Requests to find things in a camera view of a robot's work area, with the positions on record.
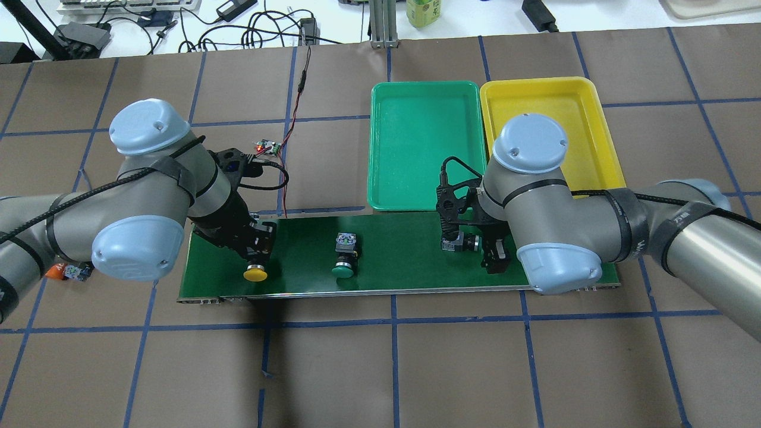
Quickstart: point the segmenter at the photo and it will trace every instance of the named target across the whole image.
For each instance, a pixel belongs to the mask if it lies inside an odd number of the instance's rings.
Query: metal frame
[[[399,46],[396,35],[396,0],[370,0],[370,46]]]

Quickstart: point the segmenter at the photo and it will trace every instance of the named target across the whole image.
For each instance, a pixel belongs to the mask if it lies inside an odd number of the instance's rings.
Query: power adapter
[[[552,12],[544,5],[542,0],[524,0],[521,6],[523,12],[531,20],[531,24],[539,31],[549,31],[557,33],[558,27],[555,25],[555,17]]]
[[[316,45],[320,41],[315,38],[320,36],[320,28],[314,18],[302,18],[298,20],[299,46]]]
[[[74,59],[97,58],[111,39],[110,24],[79,24],[69,22],[59,25],[53,36]]]
[[[258,0],[227,0],[217,8],[217,15],[225,22],[230,22],[257,2]]]

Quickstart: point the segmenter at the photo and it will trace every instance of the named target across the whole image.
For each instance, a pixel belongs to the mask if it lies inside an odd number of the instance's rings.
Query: black strap
[[[0,231],[0,235],[3,235],[7,232]],[[27,254],[29,254],[33,259],[34,263],[37,264],[37,267],[40,269],[40,278],[45,276],[45,264],[43,263],[43,258],[40,257],[40,253],[38,253],[34,248],[32,248],[29,244],[22,241],[18,237],[13,237],[8,239],[10,242],[13,242],[18,247],[20,247],[22,250],[26,251]]]
[[[529,190],[539,189],[540,187],[547,187],[547,186],[568,187],[568,183],[566,183],[565,180],[561,180],[559,178],[548,178],[546,180],[534,181],[533,183],[526,184],[525,186],[521,186],[513,190],[512,192],[510,192],[510,194],[505,196],[505,198],[502,200],[502,203],[500,203],[499,205],[502,208],[505,208],[508,205],[508,203],[510,203],[510,201],[528,192]]]
[[[0,276],[0,324],[18,306],[18,293],[6,278]]]
[[[58,196],[56,200],[54,200],[53,203],[50,204],[49,209],[56,208],[58,205],[61,204],[61,201],[65,197],[66,197],[66,194]],[[78,261],[71,259],[69,256],[64,254],[63,250],[58,245],[58,241],[56,240],[56,230],[53,227],[53,223],[55,222],[55,220],[56,220],[55,216],[50,216],[45,220],[45,234],[47,235],[48,242],[50,243],[50,247],[53,249],[53,252],[56,253],[58,257],[61,257],[63,260],[69,263],[74,263],[74,264],[79,263]]]
[[[650,243],[650,254],[652,254],[655,260],[661,262],[661,267],[663,267],[669,275],[675,276],[666,262],[666,256],[668,255],[668,250],[671,247],[673,240],[682,232],[682,230],[693,224],[695,221],[720,211],[723,210],[717,206],[703,202],[687,203],[685,206],[677,210],[670,219],[664,220],[655,229],[653,241]]]
[[[212,175],[212,179],[209,181],[208,184],[206,184],[203,189],[196,192],[196,198],[206,193],[207,190],[211,189],[212,186],[214,186],[214,182],[217,180],[217,176],[219,175],[219,167],[214,168],[214,174]]]
[[[616,210],[621,232],[621,250],[614,263],[637,258],[644,253],[650,241],[648,212],[637,195],[625,187],[605,190],[605,196]]]

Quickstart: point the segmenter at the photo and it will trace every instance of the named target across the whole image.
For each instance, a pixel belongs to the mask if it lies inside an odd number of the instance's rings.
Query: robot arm
[[[601,263],[650,254],[761,341],[759,225],[728,212],[727,198],[706,180],[574,199],[559,168],[567,145],[554,120],[515,117],[477,189],[480,209],[509,224],[531,286],[544,294],[584,288],[599,280]]]
[[[263,244],[271,245],[274,225],[257,224],[234,188],[240,178],[234,185],[228,179],[244,167],[239,152],[226,151],[238,163],[222,171],[203,137],[155,99],[119,112],[109,134],[126,156],[116,182],[87,193],[0,199],[0,322],[56,256],[92,260],[120,279],[161,278],[177,259],[186,218],[198,235],[242,256],[248,275],[266,277],[270,247]],[[60,211],[51,216],[54,209]],[[33,217],[41,221],[28,221]]]

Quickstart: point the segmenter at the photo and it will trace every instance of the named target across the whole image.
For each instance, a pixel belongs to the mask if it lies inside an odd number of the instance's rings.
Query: green tray
[[[280,219],[277,223],[269,277],[261,283],[243,278],[246,263],[236,253],[191,235],[177,301],[529,288],[517,259],[507,272],[489,275],[480,266],[480,253],[442,251],[436,212]],[[361,242],[362,256],[352,278],[337,279],[330,272],[339,232],[356,233]],[[512,240],[506,246],[515,253]],[[613,265],[603,265],[598,285],[619,285]]]
[[[379,83],[372,93],[368,202],[381,211],[434,210],[442,161],[457,156],[482,173],[485,147],[475,83]],[[459,165],[448,171],[451,183],[473,178]]]

